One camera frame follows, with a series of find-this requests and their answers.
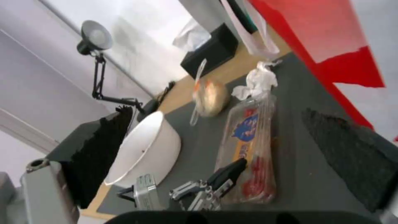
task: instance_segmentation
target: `white bowl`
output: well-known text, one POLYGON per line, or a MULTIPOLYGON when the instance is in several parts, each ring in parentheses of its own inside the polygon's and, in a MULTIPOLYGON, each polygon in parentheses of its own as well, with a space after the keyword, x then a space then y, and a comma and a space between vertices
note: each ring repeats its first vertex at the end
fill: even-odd
POLYGON ((154 112, 123 140, 104 183, 128 188, 137 177, 152 174, 159 184, 172 169, 180 148, 178 133, 162 112, 154 112))

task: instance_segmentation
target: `tissue box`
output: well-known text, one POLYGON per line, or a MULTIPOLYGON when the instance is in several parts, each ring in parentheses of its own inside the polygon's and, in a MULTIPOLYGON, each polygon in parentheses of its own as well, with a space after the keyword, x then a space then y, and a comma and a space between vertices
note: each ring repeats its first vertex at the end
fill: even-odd
POLYGON ((210 40, 196 51, 187 53, 181 66, 195 79, 198 67, 204 58, 207 59, 207 64, 202 76, 233 58, 237 46, 238 40, 228 27, 222 24, 211 32, 210 40))

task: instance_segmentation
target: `gray table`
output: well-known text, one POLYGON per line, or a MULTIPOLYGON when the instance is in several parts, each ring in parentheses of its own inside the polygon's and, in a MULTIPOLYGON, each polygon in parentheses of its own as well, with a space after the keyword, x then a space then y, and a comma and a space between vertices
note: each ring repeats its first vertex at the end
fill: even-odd
MULTIPOLYGON (((347 120, 350 118, 318 80, 293 53, 282 57, 274 70, 279 86, 273 118, 273 135, 277 137, 273 162, 277 197, 271 204, 238 204, 227 210, 271 211, 346 211, 375 219, 348 191, 343 180, 327 164, 321 151, 304 127, 300 113, 312 108, 347 120)), ((227 85, 228 89, 245 84, 245 77, 227 85)), ((166 115, 182 139, 180 155, 170 173, 158 186, 161 203, 167 205, 168 191, 189 180, 206 179, 214 170, 217 151, 229 106, 215 118, 200 118, 189 126, 194 105, 187 104, 166 115)), ((112 186, 98 212, 122 214, 133 210, 131 202, 116 197, 119 187, 112 186)))

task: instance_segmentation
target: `desk lamp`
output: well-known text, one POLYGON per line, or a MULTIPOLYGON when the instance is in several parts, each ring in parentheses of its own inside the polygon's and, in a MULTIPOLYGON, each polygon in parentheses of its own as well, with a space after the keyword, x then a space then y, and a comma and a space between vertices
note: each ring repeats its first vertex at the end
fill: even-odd
POLYGON ((157 100, 149 101, 144 108, 142 108, 142 103, 136 98, 114 98, 109 96, 104 96, 102 94, 102 86, 104 80, 104 72, 106 60, 103 57, 103 50, 107 50, 112 47, 112 37, 111 34, 103 27, 101 24, 86 20, 82 25, 82 41, 77 45, 77 50, 82 55, 90 55, 95 57, 95 69, 94 69, 94 86, 92 97, 97 100, 105 100, 113 103, 126 104, 130 106, 135 106, 139 111, 137 120, 140 122, 146 116, 156 111, 159 107, 159 102, 157 100), (98 64, 102 65, 101 77, 98 80, 98 64))

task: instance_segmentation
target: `red panel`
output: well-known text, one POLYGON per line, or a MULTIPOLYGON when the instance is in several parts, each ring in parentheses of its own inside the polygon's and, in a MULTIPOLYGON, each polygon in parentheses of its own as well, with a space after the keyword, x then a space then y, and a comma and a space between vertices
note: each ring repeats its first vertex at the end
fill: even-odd
POLYGON ((333 83, 384 87, 349 0, 249 0, 358 123, 372 125, 333 83))

